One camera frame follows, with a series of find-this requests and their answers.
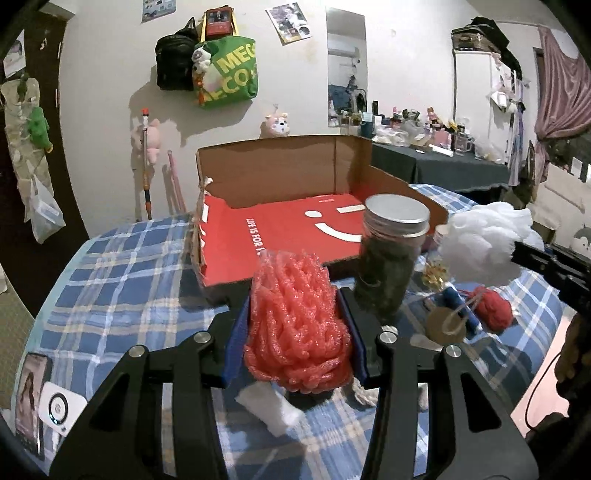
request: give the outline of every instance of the air conditioner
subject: air conditioner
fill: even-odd
[[[329,55],[337,55],[339,57],[359,58],[359,50],[353,45],[339,40],[328,41]]]

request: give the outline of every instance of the pink curtain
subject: pink curtain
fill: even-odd
[[[579,135],[591,126],[591,70],[581,55],[565,55],[547,27],[540,27],[544,50],[544,90],[535,123],[536,183],[544,181],[550,161],[544,141]]]

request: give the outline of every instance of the white smart speaker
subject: white smart speaker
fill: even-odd
[[[85,409],[87,401],[81,395],[45,382],[39,400],[39,418],[63,437]]]

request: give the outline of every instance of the red bath loofah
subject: red bath loofah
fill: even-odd
[[[485,292],[474,309],[474,312],[491,332],[501,333],[513,322],[511,303],[494,290],[484,287],[476,288],[476,290],[470,293],[469,298],[474,297],[483,290]]]
[[[319,393],[351,381],[349,330],[317,257],[264,251],[252,279],[244,363],[261,381]]]

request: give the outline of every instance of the blue checkered cloth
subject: blue checkered cloth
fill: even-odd
[[[414,186],[450,212],[469,210],[467,198],[429,185]],[[207,308],[188,254],[189,216],[123,226],[92,242],[59,292],[38,342],[27,349],[52,358],[51,381],[92,397],[124,352],[138,343],[150,350],[178,345],[206,329],[214,315]],[[352,280],[339,282],[352,286]],[[412,282],[398,312],[404,336],[424,333],[426,311]],[[499,289],[517,322],[497,336],[484,331],[466,340],[466,351],[508,409],[519,401],[550,347],[562,315],[557,291],[524,270]],[[217,428],[230,479],[358,478],[374,423],[374,408],[359,405],[347,389],[306,411],[305,420],[275,438],[264,423],[236,401],[254,379],[243,367],[226,390],[213,390]],[[164,402],[164,463],[174,473],[170,388]],[[426,469],[428,413],[419,415],[415,475]],[[46,429],[46,455],[51,435]]]

